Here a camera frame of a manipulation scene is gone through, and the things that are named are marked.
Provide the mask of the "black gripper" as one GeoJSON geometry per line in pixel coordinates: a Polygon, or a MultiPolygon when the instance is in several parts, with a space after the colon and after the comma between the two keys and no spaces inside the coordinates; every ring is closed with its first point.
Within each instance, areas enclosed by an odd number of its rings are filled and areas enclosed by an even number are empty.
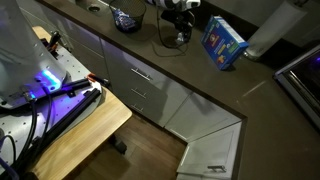
{"type": "MultiPolygon", "coordinates": [[[[186,26],[185,29],[185,38],[186,41],[189,41],[192,35],[192,28],[195,23],[195,17],[190,11],[171,11],[164,10],[161,14],[161,18],[174,24],[177,27],[186,26]]],[[[176,42],[178,44],[184,43],[184,32],[182,28],[178,28],[176,42]]]]}

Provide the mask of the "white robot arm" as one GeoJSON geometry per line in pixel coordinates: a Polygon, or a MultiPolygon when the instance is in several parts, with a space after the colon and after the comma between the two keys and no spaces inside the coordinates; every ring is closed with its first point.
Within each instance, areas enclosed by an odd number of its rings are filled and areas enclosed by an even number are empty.
{"type": "Polygon", "coordinates": [[[66,68],[23,16],[16,0],[0,0],[1,107],[14,109],[63,87],[66,68]]]}

